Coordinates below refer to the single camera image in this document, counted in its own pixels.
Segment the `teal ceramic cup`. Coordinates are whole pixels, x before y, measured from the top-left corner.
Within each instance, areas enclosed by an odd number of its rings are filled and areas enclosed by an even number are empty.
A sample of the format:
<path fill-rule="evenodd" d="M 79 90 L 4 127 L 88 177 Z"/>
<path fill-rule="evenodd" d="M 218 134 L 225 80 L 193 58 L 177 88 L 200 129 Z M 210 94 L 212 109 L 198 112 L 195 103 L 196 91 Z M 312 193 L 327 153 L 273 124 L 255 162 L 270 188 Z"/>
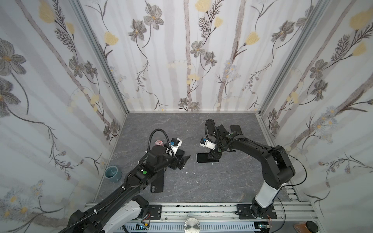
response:
<path fill-rule="evenodd" d="M 117 183 L 122 178 L 122 172 L 117 166 L 109 166 L 104 172 L 104 177 L 112 183 Z"/>

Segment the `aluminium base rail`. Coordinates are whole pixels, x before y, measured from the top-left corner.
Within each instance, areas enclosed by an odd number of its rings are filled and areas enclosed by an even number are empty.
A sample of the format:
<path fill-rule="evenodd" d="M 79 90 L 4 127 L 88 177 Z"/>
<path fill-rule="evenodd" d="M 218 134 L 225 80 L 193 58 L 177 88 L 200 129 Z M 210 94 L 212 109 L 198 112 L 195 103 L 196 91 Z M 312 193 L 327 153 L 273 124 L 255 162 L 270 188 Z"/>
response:
<path fill-rule="evenodd" d="M 136 218 L 127 223 L 140 223 L 149 228 L 151 223 L 185 222 L 188 218 L 194 217 L 199 222 L 253 222 L 261 233 L 294 233 L 295 224 L 314 221 L 319 227 L 319 232 L 324 231 L 314 208 L 310 203 L 305 202 L 275 202 L 277 219 L 239 219 L 235 213 L 236 205 L 239 203 L 151 203 L 149 205 L 155 204 L 162 205 L 161 220 L 146 220 L 146 214 L 143 218 Z M 128 233 L 124 225 L 114 233 Z"/>

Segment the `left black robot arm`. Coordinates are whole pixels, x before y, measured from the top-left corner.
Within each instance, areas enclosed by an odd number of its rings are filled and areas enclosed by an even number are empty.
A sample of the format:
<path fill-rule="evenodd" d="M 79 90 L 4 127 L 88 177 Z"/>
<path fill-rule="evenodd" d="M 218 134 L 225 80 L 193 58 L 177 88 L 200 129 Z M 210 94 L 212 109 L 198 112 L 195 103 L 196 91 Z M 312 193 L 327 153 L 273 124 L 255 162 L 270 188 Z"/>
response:
<path fill-rule="evenodd" d="M 145 217 L 149 203 L 140 192 L 163 178 L 167 168 L 184 168 L 190 157 L 180 149 L 182 143 L 179 138 L 166 137 L 164 146 L 148 145 L 138 164 L 126 174 L 123 184 L 95 206 L 73 213 L 62 232 L 113 233 L 130 220 Z"/>

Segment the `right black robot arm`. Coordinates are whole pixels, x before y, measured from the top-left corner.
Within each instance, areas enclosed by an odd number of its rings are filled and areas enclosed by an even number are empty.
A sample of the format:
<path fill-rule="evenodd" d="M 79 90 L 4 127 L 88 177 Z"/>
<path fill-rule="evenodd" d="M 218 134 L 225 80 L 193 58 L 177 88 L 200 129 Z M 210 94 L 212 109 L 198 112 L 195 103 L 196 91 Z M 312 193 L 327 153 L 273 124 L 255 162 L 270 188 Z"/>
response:
<path fill-rule="evenodd" d="M 279 191 L 289 186 L 288 182 L 295 176 L 296 171 L 290 155 L 282 146 L 264 145 L 250 140 L 243 135 L 239 125 L 231 125 L 231 131 L 224 126 L 216 126 L 212 119 L 206 120 L 205 137 L 200 145 L 210 149 L 208 158 L 220 160 L 224 152 L 241 151 L 260 162 L 264 183 L 260 191 L 253 198 L 247 211 L 238 210 L 241 216 L 262 219 L 274 213 L 274 199 Z"/>

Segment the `black phone case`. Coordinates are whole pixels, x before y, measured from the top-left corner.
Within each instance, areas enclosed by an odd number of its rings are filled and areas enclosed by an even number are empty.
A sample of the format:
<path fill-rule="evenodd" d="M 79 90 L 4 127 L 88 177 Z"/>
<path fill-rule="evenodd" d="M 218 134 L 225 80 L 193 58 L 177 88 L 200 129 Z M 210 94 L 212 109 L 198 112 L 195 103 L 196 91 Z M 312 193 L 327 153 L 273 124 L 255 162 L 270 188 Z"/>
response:
<path fill-rule="evenodd" d="M 232 133 L 236 132 L 237 134 L 242 135 L 242 130 L 239 125 L 231 125 L 230 129 Z"/>
<path fill-rule="evenodd" d="M 156 179 L 151 183 L 151 193 L 162 193 L 164 191 L 164 173 L 165 170 L 157 173 Z"/>

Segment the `brown box with black knob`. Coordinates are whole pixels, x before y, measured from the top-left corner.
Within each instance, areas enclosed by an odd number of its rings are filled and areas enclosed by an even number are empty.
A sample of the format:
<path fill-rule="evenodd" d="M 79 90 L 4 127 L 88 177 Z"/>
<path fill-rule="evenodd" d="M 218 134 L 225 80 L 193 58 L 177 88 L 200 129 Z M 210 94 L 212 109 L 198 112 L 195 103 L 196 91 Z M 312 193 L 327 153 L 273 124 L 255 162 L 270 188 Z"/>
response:
<path fill-rule="evenodd" d="M 297 223 L 294 226 L 297 233 L 318 233 L 319 227 L 314 221 Z"/>

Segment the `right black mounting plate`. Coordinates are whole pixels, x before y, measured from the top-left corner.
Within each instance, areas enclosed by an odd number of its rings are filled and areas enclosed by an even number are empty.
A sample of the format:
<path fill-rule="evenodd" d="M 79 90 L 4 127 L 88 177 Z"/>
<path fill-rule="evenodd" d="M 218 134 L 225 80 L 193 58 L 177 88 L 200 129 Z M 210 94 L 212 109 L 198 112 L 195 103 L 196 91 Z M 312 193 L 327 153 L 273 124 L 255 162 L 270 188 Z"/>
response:
<path fill-rule="evenodd" d="M 258 204 L 237 204 L 236 207 L 239 219 L 277 219 L 273 205 L 262 208 Z"/>

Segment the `black mounting plate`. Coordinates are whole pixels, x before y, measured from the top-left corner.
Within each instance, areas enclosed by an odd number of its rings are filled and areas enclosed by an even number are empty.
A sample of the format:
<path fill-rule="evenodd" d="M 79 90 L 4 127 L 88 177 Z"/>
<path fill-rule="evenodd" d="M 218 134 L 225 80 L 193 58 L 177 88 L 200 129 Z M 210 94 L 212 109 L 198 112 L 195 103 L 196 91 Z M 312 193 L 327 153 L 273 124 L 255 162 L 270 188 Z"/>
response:
<path fill-rule="evenodd" d="M 161 220 L 162 205 L 149 205 L 146 220 Z"/>
<path fill-rule="evenodd" d="M 258 204 L 237 204 L 236 207 L 239 219 L 277 219 L 273 205 L 262 208 Z"/>

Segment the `round silver knob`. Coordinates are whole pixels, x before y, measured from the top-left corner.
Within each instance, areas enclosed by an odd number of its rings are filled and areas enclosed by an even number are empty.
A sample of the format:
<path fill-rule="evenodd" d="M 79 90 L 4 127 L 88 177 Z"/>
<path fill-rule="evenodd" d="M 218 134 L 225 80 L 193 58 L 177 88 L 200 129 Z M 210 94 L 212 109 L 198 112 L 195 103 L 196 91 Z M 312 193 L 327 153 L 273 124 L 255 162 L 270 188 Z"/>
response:
<path fill-rule="evenodd" d="M 185 233 L 200 233 L 200 231 L 201 225 L 198 219 L 190 217 L 184 222 Z"/>

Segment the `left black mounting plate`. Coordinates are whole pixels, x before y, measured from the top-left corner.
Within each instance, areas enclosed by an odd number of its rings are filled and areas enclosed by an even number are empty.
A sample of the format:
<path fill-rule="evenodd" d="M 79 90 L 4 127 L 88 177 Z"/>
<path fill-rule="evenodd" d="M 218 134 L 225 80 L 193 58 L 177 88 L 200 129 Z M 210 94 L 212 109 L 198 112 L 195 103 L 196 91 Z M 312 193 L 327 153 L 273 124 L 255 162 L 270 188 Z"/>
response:
<path fill-rule="evenodd" d="M 162 205 L 149 205 L 146 220 L 161 220 Z"/>

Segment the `small pink figurine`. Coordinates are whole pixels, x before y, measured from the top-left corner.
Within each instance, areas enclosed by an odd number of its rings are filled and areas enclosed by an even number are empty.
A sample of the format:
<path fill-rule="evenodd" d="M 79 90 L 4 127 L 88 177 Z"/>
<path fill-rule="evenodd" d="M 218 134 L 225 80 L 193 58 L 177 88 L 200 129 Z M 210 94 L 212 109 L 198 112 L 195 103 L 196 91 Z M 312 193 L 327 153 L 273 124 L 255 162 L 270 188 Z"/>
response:
<path fill-rule="evenodd" d="M 164 143 L 163 143 L 162 140 L 157 140 L 157 141 L 155 142 L 155 145 L 157 145 L 157 146 L 163 146 Z"/>

